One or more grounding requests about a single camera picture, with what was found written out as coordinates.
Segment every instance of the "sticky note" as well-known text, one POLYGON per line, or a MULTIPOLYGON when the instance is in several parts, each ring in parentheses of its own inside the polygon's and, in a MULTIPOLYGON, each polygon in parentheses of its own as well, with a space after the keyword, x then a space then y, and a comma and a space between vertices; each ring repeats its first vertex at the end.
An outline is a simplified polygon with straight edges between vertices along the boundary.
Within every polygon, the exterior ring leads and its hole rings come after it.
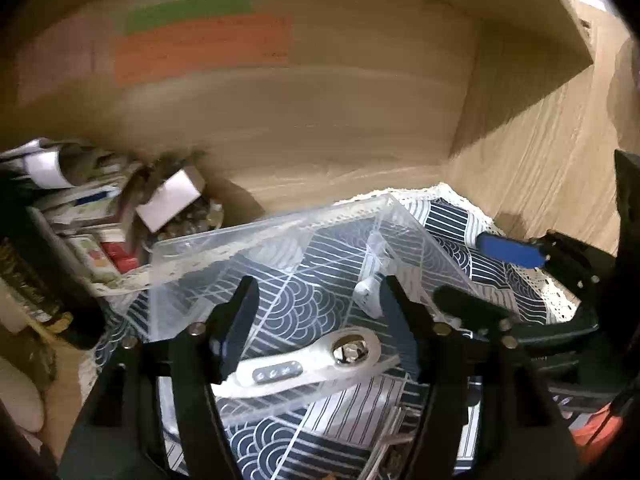
POLYGON ((51 25, 17 54, 18 102, 28 104, 93 71, 94 27, 86 11, 51 25))
POLYGON ((124 34, 135 34, 184 20, 251 12, 254 12, 252 0, 174 0, 130 10, 124 17, 124 34))
POLYGON ((194 70, 283 65, 289 43, 289 20, 272 14, 172 23, 118 38, 114 77, 118 85, 129 86, 194 70))

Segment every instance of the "metal bolt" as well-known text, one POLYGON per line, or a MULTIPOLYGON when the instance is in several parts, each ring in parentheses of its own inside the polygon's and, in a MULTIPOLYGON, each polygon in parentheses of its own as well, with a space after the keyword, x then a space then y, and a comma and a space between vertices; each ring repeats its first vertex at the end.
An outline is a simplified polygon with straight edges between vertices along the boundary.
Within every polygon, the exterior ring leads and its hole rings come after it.
POLYGON ((518 347, 518 340, 512 335, 506 335, 500 341, 510 350, 518 347))
POLYGON ((138 340, 135 336, 126 335, 122 338, 122 347, 127 350, 131 350, 137 344, 138 340))
POLYGON ((201 335, 204 334, 204 331, 207 329, 206 325, 200 321, 196 323, 191 323, 187 327, 187 332, 189 335, 201 335))
POLYGON ((446 323, 436 323, 433 325, 433 331, 437 335, 447 336, 451 333, 451 327, 446 323))
POLYGON ((334 359, 339 365, 353 365, 369 355, 367 342, 358 334, 338 339, 333 347, 334 359))
POLYGON ((498 323, 498 328, 500 329, 500 332, 507 332, 508 330, 511 330, 511 321, 505 317, 504 319, 501 319, 500 322, 498 323))

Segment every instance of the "clear plastic box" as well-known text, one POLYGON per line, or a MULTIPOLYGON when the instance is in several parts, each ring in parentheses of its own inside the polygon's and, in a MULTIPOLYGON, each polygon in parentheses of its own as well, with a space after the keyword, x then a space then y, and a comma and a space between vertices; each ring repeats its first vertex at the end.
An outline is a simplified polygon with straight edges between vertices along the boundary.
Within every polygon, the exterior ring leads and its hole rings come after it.
MULTIPOLYGON (((260 307, 243 358, 290 352, 349 326, 374 330, 382 355, 373 368, 346 380, 306 384, 267 397, 218 398, 226 425, 295 410, 397 365, 384 319, 361 308, 376 310, 375 294, 362 294, 363 284, 367 290, 375 288, 372 279, 396 275, 413 301, 451 324, 456 320, 445 318, 431 301, 433 291, 449 284, 474 292, 427 230, 391 195, 383 195, 157 243, 150 338, 171 338, 206 319, 216 304, 229 300, 246 274, 258 281, 260 307)), ((161 382, 160 399, 165 429, 177 434, 169 379, 161 382)))

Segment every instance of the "pink sticky note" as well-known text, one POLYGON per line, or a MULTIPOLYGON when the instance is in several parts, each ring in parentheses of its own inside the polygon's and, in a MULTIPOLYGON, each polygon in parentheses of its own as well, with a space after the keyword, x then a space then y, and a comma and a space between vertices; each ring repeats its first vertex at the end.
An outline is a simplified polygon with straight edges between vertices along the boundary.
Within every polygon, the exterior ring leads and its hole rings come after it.
POLYGON ((51 25, 17 55, 18 103, 35 101, 93 70, 94 30, 81 10, 51 25))

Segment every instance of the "green sticky note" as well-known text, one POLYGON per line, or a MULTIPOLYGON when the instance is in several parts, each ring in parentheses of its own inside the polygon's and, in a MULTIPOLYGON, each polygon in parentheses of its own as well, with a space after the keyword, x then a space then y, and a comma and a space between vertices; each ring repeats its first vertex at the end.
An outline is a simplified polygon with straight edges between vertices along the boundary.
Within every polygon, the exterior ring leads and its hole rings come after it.
POLYGON ((124 18, 124 34, 128 36, 184 20, 253 11, 252 0, 174 0, 130 10, 124 18))

